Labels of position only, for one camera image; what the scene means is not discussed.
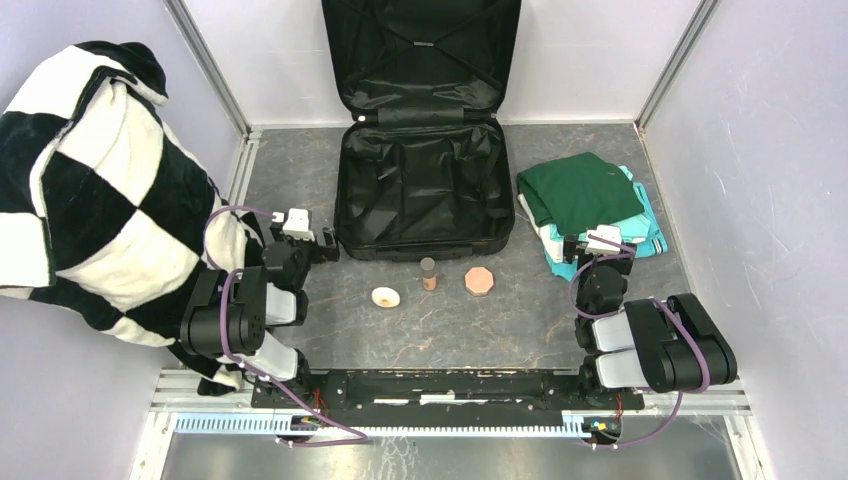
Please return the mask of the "teal shorts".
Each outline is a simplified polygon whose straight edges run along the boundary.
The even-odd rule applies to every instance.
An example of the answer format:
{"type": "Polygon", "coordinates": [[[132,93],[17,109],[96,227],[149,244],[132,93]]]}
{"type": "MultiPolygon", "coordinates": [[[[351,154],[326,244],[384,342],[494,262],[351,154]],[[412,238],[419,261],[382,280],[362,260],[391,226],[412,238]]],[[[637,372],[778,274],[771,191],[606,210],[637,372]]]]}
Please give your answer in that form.
{"type": "MultiPolygon", "coordinates": [[[[563,237],[552,239],[552,234],[547,234],[543,240],[545,258],[552,273],[565,280],[571,280],[578,270],[578,261],[573,260],[566,263],[563,259],[563,237]]],[[[669,251],[669,245],[661,230],[653,228],[643,240],[635,242],[636,258],[647,258],[661,255],[669,251]]]]}

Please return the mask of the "white shirt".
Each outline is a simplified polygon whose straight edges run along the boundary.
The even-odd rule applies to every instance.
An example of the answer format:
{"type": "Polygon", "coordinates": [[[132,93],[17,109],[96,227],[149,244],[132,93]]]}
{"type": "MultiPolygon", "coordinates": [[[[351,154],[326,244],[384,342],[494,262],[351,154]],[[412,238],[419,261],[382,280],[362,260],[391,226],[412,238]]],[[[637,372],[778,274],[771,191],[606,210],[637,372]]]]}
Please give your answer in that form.
{"type": "Polygon", "coordinates": [[[558,233],[555,224],[539,226],[523,194],[517,196],[517,201],[524,213],[527,215],[531,228],[542,241],[545,253],[554,263],[562,263],[564,260],[564,237],[558,233]]]}

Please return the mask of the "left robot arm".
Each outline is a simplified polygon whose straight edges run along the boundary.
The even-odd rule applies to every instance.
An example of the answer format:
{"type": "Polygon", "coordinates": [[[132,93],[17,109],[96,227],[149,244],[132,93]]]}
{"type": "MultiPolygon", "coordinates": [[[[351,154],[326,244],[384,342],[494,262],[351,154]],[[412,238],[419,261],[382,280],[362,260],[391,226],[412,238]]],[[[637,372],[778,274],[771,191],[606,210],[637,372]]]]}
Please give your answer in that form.
{"type": "Polygon", "coordinates": [[[331,227],[315,237],[274,221],[271,234],[261,262],[244,267],[231,281],[224,272],[200,275],[179,340],[192,360],[223,359],[259,369],[266,382],[277,380],[278,397],[297,408],[312,399],[314,381],[298,350],[283,345],[270,330],[304,323],[309,303],[306,278],[313,265],[339,260],[339,244],[331,227]]]}

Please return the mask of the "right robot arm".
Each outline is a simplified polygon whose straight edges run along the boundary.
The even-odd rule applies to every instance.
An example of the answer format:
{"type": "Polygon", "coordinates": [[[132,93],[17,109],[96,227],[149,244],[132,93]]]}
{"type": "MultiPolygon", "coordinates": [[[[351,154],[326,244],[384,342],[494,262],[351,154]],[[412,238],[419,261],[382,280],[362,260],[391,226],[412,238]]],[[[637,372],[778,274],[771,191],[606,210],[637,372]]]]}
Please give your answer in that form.
{"type": "Polygon", "coordinates": [[[735,353],[695,294],[625,300],[636,253],[599,230],[564,242],[563,260],[576,269],[568,289],[576,340],[588,354],[580,400],[602,408],[619,390],[700,393],[734,382],[735,353]]]}

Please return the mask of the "light aqua shirt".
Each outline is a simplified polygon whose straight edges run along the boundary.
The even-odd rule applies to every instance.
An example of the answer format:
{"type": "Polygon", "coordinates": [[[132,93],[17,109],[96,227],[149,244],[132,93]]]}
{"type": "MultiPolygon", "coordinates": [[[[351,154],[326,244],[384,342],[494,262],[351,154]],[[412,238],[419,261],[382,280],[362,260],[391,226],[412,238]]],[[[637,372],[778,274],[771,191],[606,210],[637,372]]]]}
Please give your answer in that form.
{"type": "Polygon", "coordinates": [[[622,239],[627,243],[642,244],[649,242],[657,245],[655,247],[657,251],[666,249],[665,237],[652,209],[646,188],[642,183],[633,180],[633,174],[626,166],[620,165],[619,169],[631,181],[634,193],[643,207],[643,212],[614,222],[613,225],[619,228],[622,239]]]}

